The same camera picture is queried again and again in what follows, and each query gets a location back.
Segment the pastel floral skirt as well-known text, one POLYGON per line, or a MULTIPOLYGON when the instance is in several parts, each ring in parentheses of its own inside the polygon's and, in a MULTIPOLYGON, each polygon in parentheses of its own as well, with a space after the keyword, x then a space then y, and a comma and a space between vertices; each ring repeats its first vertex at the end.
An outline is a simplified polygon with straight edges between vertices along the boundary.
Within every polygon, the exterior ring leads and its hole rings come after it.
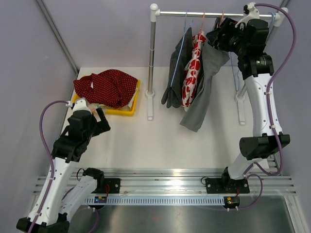
POLYGON ((135 102, 136 97, 138 96, 138 91, 139 89, 136 88, 134 95, 132 96, 128 104, 122 108, 114 109, 114 108, 105 106, 103 104, 98 104, 98 103, 89 104, 88 107, 93 113, 95 113, 96 109, 100 107, 103 109, 103 112, 108 115, 118 115, 118 116, 127 116, 127 117, 132 116, 135 112, 134 102, 135 102))

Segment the red white polka-dot skirt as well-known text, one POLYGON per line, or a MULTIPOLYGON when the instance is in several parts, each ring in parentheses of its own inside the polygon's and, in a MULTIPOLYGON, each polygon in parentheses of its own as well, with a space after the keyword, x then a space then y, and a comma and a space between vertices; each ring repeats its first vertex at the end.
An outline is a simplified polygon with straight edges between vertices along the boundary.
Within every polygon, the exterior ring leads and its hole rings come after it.
POLYGON ((111 108, 122 108, 128 104, 134 95, 137 79, 117 69, 105 70, 99 74, 90 74, 76 80, 76 92, 89 103, 99 103, 111 108), (86 90, 83 84, 90 85, 93 82, 93 90, 86 90))

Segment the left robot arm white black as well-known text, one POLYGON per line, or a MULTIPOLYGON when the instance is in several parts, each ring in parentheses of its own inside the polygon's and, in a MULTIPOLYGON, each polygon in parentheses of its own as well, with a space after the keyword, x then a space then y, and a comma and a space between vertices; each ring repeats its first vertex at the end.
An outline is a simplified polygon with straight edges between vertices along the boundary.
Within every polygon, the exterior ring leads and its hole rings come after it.
POLYGON ((89 194, 104 190, 104 172, 87 168, 78 184, 65 194, 70 176, 91 138, 110 130, 102 108, 96 111, 99 121, 88 109, 74 111, 69 117, 69 125, 54 142, 53 165, 39 199, 28 216, 18 220, 18 230, 25 233, 66 233, 72 217, 89 194))

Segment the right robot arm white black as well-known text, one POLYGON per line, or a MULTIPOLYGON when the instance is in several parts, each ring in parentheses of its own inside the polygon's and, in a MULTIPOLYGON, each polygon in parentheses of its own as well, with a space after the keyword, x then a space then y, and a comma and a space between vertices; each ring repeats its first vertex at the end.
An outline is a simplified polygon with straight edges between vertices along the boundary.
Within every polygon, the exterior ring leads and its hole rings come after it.
POLYGON ((277 120, 270 82, 274 74, 273 60, 264 52, 268 33, 268 23, 264 20, 238 23, 227 17, 207 34, 215 48, 237 55, 253 113, 253 135, 240 139, 240 154, 234 163, 224 169, 220 178, 205 179, 209 194, 248 194, 248 171, 290 142, 290 136, 282 132, 277 120))

